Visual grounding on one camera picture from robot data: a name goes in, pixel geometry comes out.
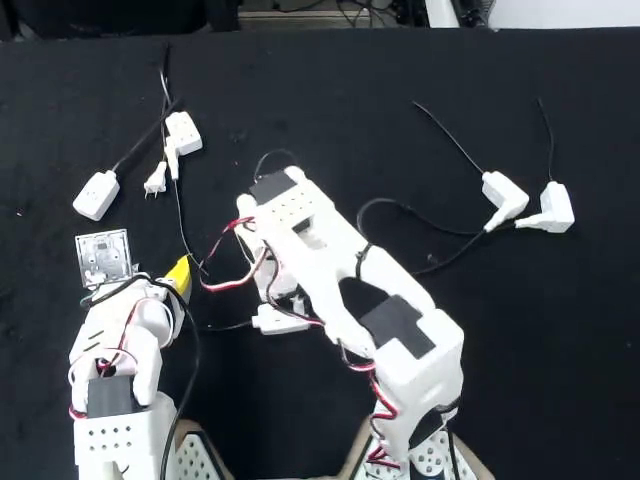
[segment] white connector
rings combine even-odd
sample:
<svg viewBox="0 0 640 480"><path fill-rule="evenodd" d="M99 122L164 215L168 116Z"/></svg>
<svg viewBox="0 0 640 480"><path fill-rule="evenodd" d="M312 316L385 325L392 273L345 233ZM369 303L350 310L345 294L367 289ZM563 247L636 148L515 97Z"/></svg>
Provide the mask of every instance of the white connector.
<svg viewBox="0 0 640 480"><path fill-rule="evenodd" d="M171 136L165 138L164 154L167 157L167 163L169 164L171 180L177 180L180 176L178 151L176 150L176 146L173 143L173 137Z"/></svg>
<svg viewBox="0 0 640 480"><path fill-rule="evenodd" d="M158 163L155 171L149 175L147 181L144 182L144 198L147 198L147 195L150 193L153 193L157 197L158 193L167 191L167 182L164 176L166 171L167 162Z"/></svg>
<svg viewBox="0 0 640 480"><path fill-rule="evenodd" d="M573 225L573 208L564 184L549 182L540 194L540 205L542 213L516 220L516 228L537 228L550 233L564 233Z"/></svg>
<svg viewBox="0 0 640 480"><path fill-rule="evenodd" d="M482 193L498 207L484 226L486 232L519 215L529 203L529 195L500 172L484 172L482 182Z"/></svg>
<svg viewBox="0 0 640 480"><path fill-rule="evenodd" d="M174 112L164 121L178 155L188 155L202 148L202 137L187 112Z"/></svg>
<svg viewBox="0 0 640 480"><path fill-rule="evenodd" d="M73 208L93 221L99 221L120 191L115 172L96 172L73 201Z"/></svg>
<svg viewBox="0 0 640 480"><path fill-rule="evenodd" d="M178 157L188 155L202 148L202 137L187 112L174 112L164 121L169 130L165 138L164 153L169 164L171 179L180 176Z"/></svg>
<svg viewBox="0 0 640 480"><path fill-rule="evenodd" d="M258 314L251 318L251 322L264 335L299 332L309 328L309 322L280 313L268 303L258 306Z"/></svg>

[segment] black cable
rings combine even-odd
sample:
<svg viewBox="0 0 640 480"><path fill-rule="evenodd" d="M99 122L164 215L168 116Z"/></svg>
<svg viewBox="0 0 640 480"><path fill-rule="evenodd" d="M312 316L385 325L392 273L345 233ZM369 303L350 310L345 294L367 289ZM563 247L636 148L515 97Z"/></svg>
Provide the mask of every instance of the black cable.
<svg viewBox="0 0 640 480"><path fill-rule="evenodd" d="M343 1L344 0L336 0L336 7L338 7L338 10L340 10L340 13L344 17L344 19L347 21L347 23L351 25L353 28L355 28L356 26L355 23L349 18L347 13L344 11L344 8L342 8Z"/></svg>
<svg viewBox="0 0 640 480"><path fill-rule="evenodd" d="M274 8L274 10L276 10L277 12L280 13L295 13L295 12L303 12L305 10L310 10L313 7L317 7L318 5L320 5L321 3L323 3L324 0L316 0L315 2L312 2L308 5L303 5L302 7L298 7L298 8L292 8L290 10L282 10L279 6L277 8Z"/></svg>
<svg viewBox="0 0 640 480"><path fill-rule="evenodd" d="M358 18L360 18L360 15L362 14L363 10L364 10L364 7L358 10L358 13L356 13L356 16L353 18L353 28L358 28Z"/></svg>
<svg viewBox="0 0 640 480"><path fill-rule="evenodd" d="M173 417L173 421L171 422L171 426L169 427L169 433L167 433L167 439L164 444L164 451L162 452L162 462L160 464L160 480L165 480L167 476L167 462L169 460L169 453L171 452L171 446L173 444L172 440L176 433L176 427L178 426L178 420L182 416L184 409L189 401L189 397L191 396L191 392L193 391L193 387L196 383L196 379L198 377L198 371L200 370L200 359L202 356L202 348L200 346L200 334L198 333L198 324L196 323L193 315L189 311L189 305L182 298L182 295L178 293L178 291L173 288L171 285L167 285L166 283L159 282L157 280L149 279L149 283L151 285L155 285L156 287L166 288L169 293L171 293L178 303L184 310L186 316L189 318L191 322L191 326L193 327L193 341L195 343L194 348L194 361L193 361L193 371L191 373L191 377L189 378L189 382L187 383L187 387L185 388L184 394L182 396L182 400L178 405L178 409L176 410L176 414Z"/></svg>
<svg viewBox="0 0 640 480"><path fill-rule="evenodd" d="M433 113L431 113L431 112L429 111L429 109L428 109L427 107L425 107L425 106L423 106L423 105L420 105L420 104L419 104L418 102L416 102L415 100L413 100L413 104L414 104L417 108L419 108L420 110L422 110L424 113L426 113L426 114L427 114L427 116L428 116L431 120L433 120L433 122L434 122L434 123L435 123L435 124L440 128L440 130L442 130L442 131L447 135L447 137L449 137L449 140L451 140L451 141L453 142L453 144L454 144L456 147L458 147L458 150L460 151L460 153L462 153L462 154L465 156L465 158L469 161L469 163L470 163L470 164L471 164L471 165L472 165L472 166L473 166L473 167L474 167L478 172L480 172L480 175L482 175L482 174L484 173L484 170L482 170L482 169L478 166L478 164L477 164L477 163L476 163L476 162L471 158L471 156L467 153L467 151L466 151L464 148L462 148L462 145L460 145L460 143L458 142L458 140L456 140L456 138L453 136L453 134L452 134L449 130L447 130L447 129L445 128L445 126L440 122L440 120L438 120L438 119L433 115Z"/></svg>
<svg viewBox="0 0 640 480"><path fill-rule="evenodd" d="M456 253L454 253L453 255L451 255L449 258L443 260L442 262L439 262L431 267L426 267L423 268L422 270L416 270L415 272L411 272L411 275L418 276L418 275L424 275L425 273L431 273L431 272L435 272L436 270L439 270L443 267L446 267L447 265L450 265L451 263L453 263L455 260L457 260L458 258L460 258L462 256L462 254L464 252L466 252L467 250L469 250L469 248L471 248L471 246L473 244L475 244L478 240L480 240L487 232L485 232L484 230L479 231L475 237L473 237L471 240L469 240L467 243L465 243L462 248L460 250L458 250Z"/></svg>
<svg viewBox="0 0 640 480"><path fill-rule="evenodd" d="M178 103L180 103L180 99L177 99L169 104L164 113L160 115L160 117L157 118L153 122L153 124L151 124L151 127L149 127L149 129L144 132L144 134L138 139L135 145L131 147L131 149L129 149L127 153L120 157L120 160L118 160L113 167L111 167L112 172L116 173L118 168L120 168L122 164L130 161L133 156L138 153L138 150L149 140L151 135L153 135L157 131L158 127L162 125L162 122L164 122L164 120L173 112Z"/></svg>
<svg viewBox="0 0 640 480"><path fill-rule="evenodd" d="M291 158L294 164L300 166L300 164L298 163L298 157L296 157L295 154L293 154L290 150L287 150L286 148L276 148L275 150L269 150L262 157L260 157L260 160L258 160L258 163L256 164L256 169L253 172L253 183L257 183L258 180L262 177L262 175L260 175L260 169L262 168L264 161L274 153L283 153Z"/></svg>
<svg viewBox="0 0 640 480"><path fill-rule="evenodd" d="M134 284L138 280L149 280L149 277L147 275L145 275L144 273L136 273L129 280L125 280L120 285L118 285L116 288L114 288L113 290L105 293L104 295L101 295L100 297L96 298L95 300L94 300L93 296L87 296L87 297L83 298L82 300L80 300L80 306L82 308L84 308L85 310L89 310L91 307L95 307L99 303L105 302L105 301L109 300L110 298L115 297L117 294L119 294L124 289L128 288L129 286L131 286L132 284Z"/></svg>
<svg viewBox="0 0 640 480"><path fill-rule="evenodd" d="M369 12L373 13L378 18L378 20L380 20L382 26L384 26L385 28L389 26L387 22L384 21L384 18L382 18L382 15L380 15L378 12L376 12L375 10L369 10Z"/></svg>
<svg viewBox="0 0 640 480"><path fill-rule="evenodd" d="M239 328L250 327L253 325L252 321L236 323L235 325L229 325L227 327L213 327L207 325L206 327L199 327L198 331L200 333L219 333L219 332L228 332L231 330L238 330Z"/></svg>
<svg viewBox="0 0 640 480"><path fill-rule="evenodd" d="M359 0L348 0L349 3L354 3L356 5L358 5L359 7L364 7L367 10L375 10L376 12L382 12L382 13L388 13L387 11L391 8L391 5L393 5L393 1L389 2L389 4L386 7L375 7L372 5L373 0L367 2L367 3L362 3Z"/></svg>
<svg viewBox="0 0 640 480"><path fill-rule="evenodd" d="M538 104L538 109L540 110L540 114L542 115L542 120L544 121L544 126L547 129L547 135L549 137L548 172L549 172L549 181L553 182L551 169L553 167L553 159L556 151L556 139L555 139L555 135L553 134L553 129L551 128L551 123L549 122L549 117L547 116L547 112L545 111L544 105L542 104L542 99L540 97L536 98L536 103Z"/></svg>
<svg viewBox="0 0 640 480"><path fill-rule="evenodd" d="M388 203L388 204L394 205L395 207L399 208L400 210L403 210L404 212L413 215L415 218L420 220L422 223L424 223L426 225L429 225L431 228L433 228L435 230L438 230L438 231L440 231L442 233L447 233L449 235L458 235L458 236L463 236L463 237L472 237L472 236L474 236L474 235L476 235L478 233L477 231L468 232L468 231L454 230L454 229L451 229L451 228L443 227L443 226L438 225L437 223L429 220L428 218L424 217L422 214L417 212L413 207L410 207L409 205L401 203L398 200L395 200L393 198L378 197L378 198L374 198L372 200L369 200L367 203L365 203L358 210L358 214L356 216L356 226L358 228L358 231L360 232L360 234L364 238L368 238L367 235L365 234L364 226L363 226L364 225L364 214L367 212L367 210L369 208L371 208L372 206L374 206L374 205L376 205L378 203Z"/></svg>
<svg viewBox="0 0 640 480"><path fill-rule="evenodd" d="M175 197L176 197L176 207L178 210L178 225L180 227L180 236L182 237L182 244L184 245L184 249L187 252L187 256L191 257L191 260L193 260L193 263L196 264L196 267L198 267L198 270L200 270L200 272L204 273L206 276L209 276L209 272L204 267L204 262L196 258L195 254L191 250L191 247L189 247L189 242L187 241L187 236L184 231L184 217L182 216L182 198L180 197L180 191L178 190L177 179L173 181L173 191L175 192Z"/></svg>
<svg viewBox="0 0 640 480"><path fill-rule="evenodd" d="M453 433L449 429L449 425L445 425L447 431L447 438L449 439L449 455L451 456L451 465L453 465L453 477L455 480L460 480L460 471L458 470L458 458L456 457L456 449L453 444Z"/></svg>

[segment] perforated plate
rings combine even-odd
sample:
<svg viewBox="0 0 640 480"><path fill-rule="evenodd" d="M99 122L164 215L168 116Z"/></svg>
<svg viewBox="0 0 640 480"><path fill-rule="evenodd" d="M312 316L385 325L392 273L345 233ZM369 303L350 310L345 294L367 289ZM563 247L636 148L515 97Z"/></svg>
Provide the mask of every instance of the perforated plate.
<svg viewBox="0 0 640 480"><path fill-rule="evenodd" d="M176 452L178 480L222 480L213 454L206 440L197 433L189 433Z"/></svg>
<svg viewBox="0 0 640 480"><path fill-rule="evenodd" d="M409 474L401 475L398 470L380 465L369 464L366 458L369 452L378 446L376 441L371 441L367 452L362 457L362 463L352 480L408 480ZM458 471L461 480L477 480L469 464L455 447ZM446 432L440 431L433 435L410 452L410 458L415 469L426 478L455 480L453 464L449 456L449 441Z"/></svg>
<svg viewBox="0 0 640 480"><path fill-rule="evenodd" d="M476 476L471 471L460 450L455 445L454 449L458 461L460 479L476 480ZM416 470L425 477L435 477L444 470L444 480L455 479L453 463L449 455L449 439L446 432L441 430L430 439L422 442L411 451L410 456Z"/></svg>

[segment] white plastic bracket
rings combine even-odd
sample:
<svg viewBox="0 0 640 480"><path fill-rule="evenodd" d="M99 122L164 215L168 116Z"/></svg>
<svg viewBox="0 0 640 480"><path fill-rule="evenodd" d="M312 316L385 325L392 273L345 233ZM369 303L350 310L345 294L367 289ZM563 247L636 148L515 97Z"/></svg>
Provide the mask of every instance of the white plastic bracket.
<svg viewBox="0 0 640 480"><path fill-rule="evenodd" d="M178 480L221 480L214 459L209 455L202 438L195 433L184 437L176 452Z"/></svg>

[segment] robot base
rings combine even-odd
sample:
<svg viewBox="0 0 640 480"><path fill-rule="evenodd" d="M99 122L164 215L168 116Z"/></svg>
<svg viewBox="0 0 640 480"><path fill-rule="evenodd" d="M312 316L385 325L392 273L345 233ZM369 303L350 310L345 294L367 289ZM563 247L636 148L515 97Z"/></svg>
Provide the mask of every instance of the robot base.
<svg viewBox="0 0 640 480"><path fill-rule="evenodd" d="M425 440L411 450L411 471L401 473L395 468L367 463L367 456L377 447L365 422L349 454L346 465L339 474L340 480L455 480L449 455L449 441L444 431ZM495 477L478 460L469 448L455 439L455 452L461 480L495 480Z"/></svg>

